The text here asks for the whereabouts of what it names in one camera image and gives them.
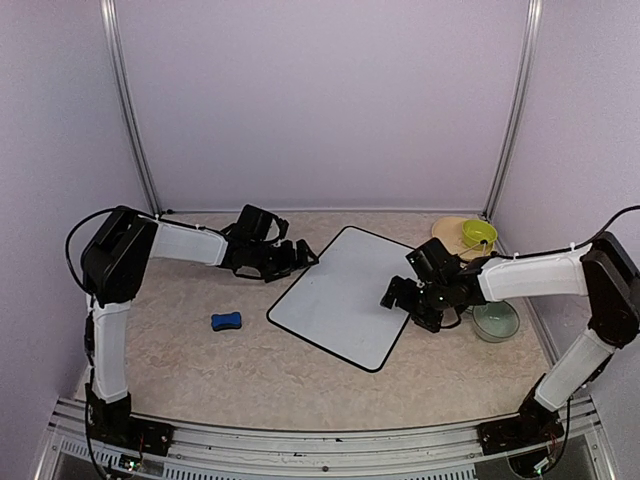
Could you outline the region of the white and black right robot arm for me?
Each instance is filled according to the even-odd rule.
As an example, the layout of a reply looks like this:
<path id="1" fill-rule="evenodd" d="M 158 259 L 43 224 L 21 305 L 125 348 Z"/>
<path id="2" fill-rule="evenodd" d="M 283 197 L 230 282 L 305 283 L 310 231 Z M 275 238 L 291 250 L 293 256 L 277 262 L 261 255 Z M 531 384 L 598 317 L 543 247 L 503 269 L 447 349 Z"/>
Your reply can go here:
<path id="1" fill-rule="evenodd" d="M 588 304 L 584 330 L 529 390 L 516 414 L 478 425 L 486 455 L 566 434 L 560 409 L 639 334 L 639 269 L 608 231 L 577 246 L 522 256 L 493 253 L 468 263 L 432 238 L 406 259 L 417 277 L 392 277 L 380 304 L 403 310 L 432 333 L 442 330 L 448 310 L 461 314 L 515 298 L 575 297 Z"/>

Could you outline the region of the blue whiteboard eraser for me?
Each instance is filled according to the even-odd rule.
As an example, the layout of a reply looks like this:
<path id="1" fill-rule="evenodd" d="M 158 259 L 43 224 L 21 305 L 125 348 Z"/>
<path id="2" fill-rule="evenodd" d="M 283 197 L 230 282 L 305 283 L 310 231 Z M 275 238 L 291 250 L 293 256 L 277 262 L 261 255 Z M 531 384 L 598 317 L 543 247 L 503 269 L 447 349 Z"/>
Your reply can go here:
<path id="1" fill-rule="evenodd" d="M 211 328 L 215 332 L 237 330 L 241 327 L 242 316 L 240 312 L 213 314 L 211 316 Z"/>

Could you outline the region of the white whiteboard with black frame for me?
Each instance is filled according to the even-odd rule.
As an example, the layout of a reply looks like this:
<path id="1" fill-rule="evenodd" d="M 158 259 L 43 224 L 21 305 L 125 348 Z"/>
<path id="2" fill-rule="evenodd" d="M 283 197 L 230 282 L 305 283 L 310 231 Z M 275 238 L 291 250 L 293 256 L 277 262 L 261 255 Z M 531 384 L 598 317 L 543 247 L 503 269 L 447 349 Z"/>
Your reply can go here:
<path id="1" fill-rule="evenodd" d="M 380 371 L 408 322 L 380 301 L 394 276 L 413 279 L 411 248 L 346 226 L 319 263 L 304 271 L 266 313 L 274 326 L 365 372 Z"/>

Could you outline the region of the metal whiteboard stand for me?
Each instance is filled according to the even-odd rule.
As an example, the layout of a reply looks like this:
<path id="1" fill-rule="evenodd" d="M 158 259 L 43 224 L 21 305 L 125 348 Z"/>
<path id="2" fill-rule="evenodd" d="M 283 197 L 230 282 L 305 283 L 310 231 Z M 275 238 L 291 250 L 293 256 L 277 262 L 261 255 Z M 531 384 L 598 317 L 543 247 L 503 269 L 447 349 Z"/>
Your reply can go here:
<path id="1" fill-rule="evenodd" d="M 476 258 L 485 257 L 493 251 L 494 243 L 485 240 L 472 246 L 462 245 L 461 250 L 457 253 L 463 261 L 470 262 Z"/>

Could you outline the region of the front aluminium rail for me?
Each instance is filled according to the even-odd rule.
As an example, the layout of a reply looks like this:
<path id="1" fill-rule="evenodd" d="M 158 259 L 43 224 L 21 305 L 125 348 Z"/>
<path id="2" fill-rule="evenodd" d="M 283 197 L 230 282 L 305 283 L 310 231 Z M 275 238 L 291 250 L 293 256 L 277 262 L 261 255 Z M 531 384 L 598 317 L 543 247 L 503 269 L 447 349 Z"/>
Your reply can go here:
<path id="1" fill-rule="evenodd" d="M 509 416 L 427 427 L 355 431 L 288 431 L 225 427 L 134 414 L 174 427 L 166 456 L 143 453 L 137 471 L 117 468 L 135 451 L 95 441 L 96 460 L 131 479 L 478 479 L 478 467 L 499 462 L 498 479 L 513 475 L 510 457 L 544 444 L 485 454 L 478 425 Z M 587 397 L 571 406 L 570 444 L 541 479 L 622 479 L 596 407 Z M 86 462 L 81 478 L 96 478 L 84 435 L 84 402 L 57 401 L 38 445 L 29 479 L 54 479 L 64 460 Z"/>

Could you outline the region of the right aluminium frame post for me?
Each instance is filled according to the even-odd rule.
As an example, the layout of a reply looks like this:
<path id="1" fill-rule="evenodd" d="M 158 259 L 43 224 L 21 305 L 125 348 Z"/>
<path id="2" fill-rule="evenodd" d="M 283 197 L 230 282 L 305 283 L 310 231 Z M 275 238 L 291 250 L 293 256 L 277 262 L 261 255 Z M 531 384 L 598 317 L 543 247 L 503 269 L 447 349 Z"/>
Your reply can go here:
<path id="1" fill-rule="evenodd" d="M 506 130 L 499 152 L 498 165 L 483 209 L 483 216 L 489 222 L 493 221 L 497 214 L 512 163 L 535 61 L 543 6 L 542 0 L 530 0 L 527 4 L 525 28 Z"/>

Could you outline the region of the left aluminium frame post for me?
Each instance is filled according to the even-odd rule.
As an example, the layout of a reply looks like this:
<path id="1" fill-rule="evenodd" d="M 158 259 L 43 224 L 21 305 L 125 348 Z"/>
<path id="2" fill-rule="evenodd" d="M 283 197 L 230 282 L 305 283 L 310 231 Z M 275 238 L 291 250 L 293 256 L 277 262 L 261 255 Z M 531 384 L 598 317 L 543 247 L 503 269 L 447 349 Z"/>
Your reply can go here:
<path id="1" fill-rule="evenodd" d="M 135 170 L 137 172 L 148 209 L 153 214 L 160 214 L 162 212 L 162 205 L 151 168 L 147 160 L 146 152 L 144 150 L 133 96 L 128 82 L 116 2 L 113 0 L 101 0 L 99 4 L 111 68 L 115 78 L 117 96 L 127 138 L 133 155 Z"/>

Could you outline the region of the beige wooden plate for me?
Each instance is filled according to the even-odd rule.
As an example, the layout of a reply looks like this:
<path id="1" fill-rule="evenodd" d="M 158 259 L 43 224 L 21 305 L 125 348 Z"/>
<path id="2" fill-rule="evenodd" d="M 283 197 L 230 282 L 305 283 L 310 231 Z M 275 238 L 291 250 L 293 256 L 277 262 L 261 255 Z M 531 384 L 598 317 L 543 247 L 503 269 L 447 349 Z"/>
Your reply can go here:
<path id="1" fill-rule="evenodd" d="M 462 242 L 462 223 L 468 220 L 457 216 L 444 216 L 439 218 L 432 227 L 432 236 L 438 238 L 445 248 L 453 255 L 461 250 Z"/>

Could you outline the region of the clear glass bowl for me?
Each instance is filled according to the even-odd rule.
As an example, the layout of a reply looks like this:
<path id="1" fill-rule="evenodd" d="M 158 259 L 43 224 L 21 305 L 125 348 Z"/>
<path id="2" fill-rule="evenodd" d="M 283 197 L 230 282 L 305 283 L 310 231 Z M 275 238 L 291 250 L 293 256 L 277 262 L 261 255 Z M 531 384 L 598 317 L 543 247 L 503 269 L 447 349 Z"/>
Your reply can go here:
<path id="1" fill-rule="evenodd" d="M 489 343 L 505 342 L 520 328 L 516 309 L 505 301 L 474 306 L 472 321 L 475 334 Z"/>

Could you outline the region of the aluminium frame post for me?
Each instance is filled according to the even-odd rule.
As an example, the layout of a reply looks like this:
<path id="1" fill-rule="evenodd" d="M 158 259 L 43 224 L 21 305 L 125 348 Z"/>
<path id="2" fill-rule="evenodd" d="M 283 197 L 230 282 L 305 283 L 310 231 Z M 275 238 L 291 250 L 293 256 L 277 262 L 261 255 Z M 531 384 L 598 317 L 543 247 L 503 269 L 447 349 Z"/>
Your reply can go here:
<path id="1" fill-rule="evenodd" d="M 497 214 L 512 163 L 535 61 L 543 6 L 542 0 L 530 0 L 527 4 L 525 28 L 506 130 L 499 152 L 498 165 L 483 209 L 483 216 L 489 222 L 493 221 Z"/>
<path id="2" fill-rule="evenodd" d="M 144 150 L 133 96 L 128 82 L 116 2 L 113 0 L 101 0 L 99 4 L 111 68 L 115 78 L 117 96 L 127 138 L 133 155 L 135 170 L 137 172 L 148 209 L 153 214 L 160 214 L 162 212 L 162 205 L 151 168 L 147 160 L 146 152 Z"/>

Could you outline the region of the yellow-green plastic bowl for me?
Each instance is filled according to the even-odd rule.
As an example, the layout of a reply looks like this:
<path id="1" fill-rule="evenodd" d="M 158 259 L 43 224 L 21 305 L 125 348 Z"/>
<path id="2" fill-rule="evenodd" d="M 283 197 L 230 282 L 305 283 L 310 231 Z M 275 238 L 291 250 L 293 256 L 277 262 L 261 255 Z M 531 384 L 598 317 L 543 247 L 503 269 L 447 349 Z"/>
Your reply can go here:
<path id="1" fill-rule="evenodd" d="M 495 242 L 498 239 L 498 231 L 490 223 L 478 220 L 468 219 L 462 223 L 462 242 L 466 246 L 472 246 L 483 240 L 487 242 Z"/>

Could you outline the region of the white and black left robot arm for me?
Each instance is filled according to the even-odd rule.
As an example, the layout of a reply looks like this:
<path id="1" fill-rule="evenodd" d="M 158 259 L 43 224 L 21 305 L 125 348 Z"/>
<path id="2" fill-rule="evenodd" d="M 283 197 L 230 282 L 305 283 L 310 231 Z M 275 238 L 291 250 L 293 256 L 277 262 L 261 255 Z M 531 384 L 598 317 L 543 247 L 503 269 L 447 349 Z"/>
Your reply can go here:
<path id="1" fill-rule="evenodd" d="M 306 241 L 288 239 L 287 220 L 252 205 L 221 230 L 126 206 L 102 214 L 106 219 L 84 248 L 75 276 L 88 309 L 86 429 L 93 439 L 127 445 L 146 439 L 131 415 L 125 350 L 128 313 L 150 260 L 192 262 L 270 283 L 317 265 L 319 258 Z"/>

